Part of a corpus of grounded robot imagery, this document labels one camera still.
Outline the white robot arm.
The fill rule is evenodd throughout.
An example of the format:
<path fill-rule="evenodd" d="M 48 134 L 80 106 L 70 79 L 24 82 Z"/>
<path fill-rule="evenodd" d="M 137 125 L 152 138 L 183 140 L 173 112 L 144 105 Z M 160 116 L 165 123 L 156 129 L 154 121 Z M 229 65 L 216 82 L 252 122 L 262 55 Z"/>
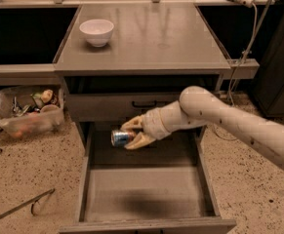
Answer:
<path fill-rule="evenodd" d="M 121 129 L 140 131 L 125 145 L 133 150 L 178 130 L 211 123 L 237 137 L 284 171 L 284 126 L 229 106 L 201 87 L 185 88 L 177 101 L 150 109 L 124 123 Z"/>

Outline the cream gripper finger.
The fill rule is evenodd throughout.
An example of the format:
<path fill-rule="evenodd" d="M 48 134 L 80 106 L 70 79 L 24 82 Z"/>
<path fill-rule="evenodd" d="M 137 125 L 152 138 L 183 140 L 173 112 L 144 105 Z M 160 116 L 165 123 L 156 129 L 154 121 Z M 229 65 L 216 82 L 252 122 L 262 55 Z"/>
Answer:
<path fill-rule="evenodd" d="M 133 130 L 133 129 L 142 129 L 143 125 L 143 116 L 136 116 L 132 119 L 130 119 L 129 121 L 125 122 L 122 126 L 121 129 L 123 131 L 127 131 L 127 130 Z"/>
<path fill-rule="evenodd" d="M 131 142 L 125 145 L 125 148 L 128 150 L 139 149 L 153 143 L 154 141 L 154 137 L 143 132 L 139 132 Z"/>

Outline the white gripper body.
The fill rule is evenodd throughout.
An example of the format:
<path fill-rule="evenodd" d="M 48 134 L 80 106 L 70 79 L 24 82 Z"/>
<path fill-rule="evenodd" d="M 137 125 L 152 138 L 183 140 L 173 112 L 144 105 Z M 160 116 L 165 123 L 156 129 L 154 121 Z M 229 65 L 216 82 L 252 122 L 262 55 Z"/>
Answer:
<path fill-rule="evenodd" d="M 161 140 L 171 134 L 163 125 L 159 108 L 148 110 L 143 115 L 142 127 L 146 134 L 156 140 Z"/>

